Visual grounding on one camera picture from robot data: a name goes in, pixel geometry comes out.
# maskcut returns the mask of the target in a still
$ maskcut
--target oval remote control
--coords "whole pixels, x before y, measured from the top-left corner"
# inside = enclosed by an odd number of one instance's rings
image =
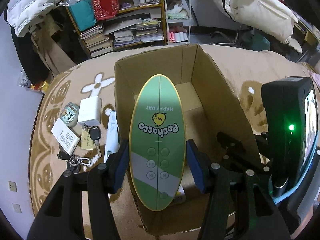
[[[166,208],[183,175],[186,133],[181,101],[164,75],[142,87],[131,119],[130,171],[141,202],[150,210]]]

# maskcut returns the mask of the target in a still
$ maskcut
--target yellow cartoon chick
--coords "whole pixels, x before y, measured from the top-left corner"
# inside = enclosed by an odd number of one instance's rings
[[[152,120],[156,126],[160,126],[164,123],[165,120],[165,113],[154,113],[152,116]]]

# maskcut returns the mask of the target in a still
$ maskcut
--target white box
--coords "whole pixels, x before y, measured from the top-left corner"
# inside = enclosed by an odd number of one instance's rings
[[[78,123],[89,127],[99,125],[101,120],[101,99],[97,96],[80,101]]]

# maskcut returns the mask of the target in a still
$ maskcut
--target metal key ring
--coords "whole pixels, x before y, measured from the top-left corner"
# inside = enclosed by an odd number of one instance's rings
[[[73,164],[73,163],[72,163],[72,161],[75,161],[75,158],[76,158],[76,157],[78,157],[78,158],[79,158],[79,156],[76,156],[76,155],[72,155],[72,156],[70,157],[70,159],[69,159],[68,163],[70,163],[70,165],[71,165],[71,166],[77,166],[77,165],[79,165],[79,164],[80,164],[80,162],[79,162],[78,160],[77,160],[77,161],[78,161],[78,163],[76,163],[76,164]]]

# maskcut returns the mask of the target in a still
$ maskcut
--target white jacket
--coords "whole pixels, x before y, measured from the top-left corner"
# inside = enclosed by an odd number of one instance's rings
[[[226,16],[289,43],[298,19],[278,0],[213,0]]]
[[[42,18],[60,0],[10,0],[7,21],[18,37],[24,37],[30,28],[42,22]]]

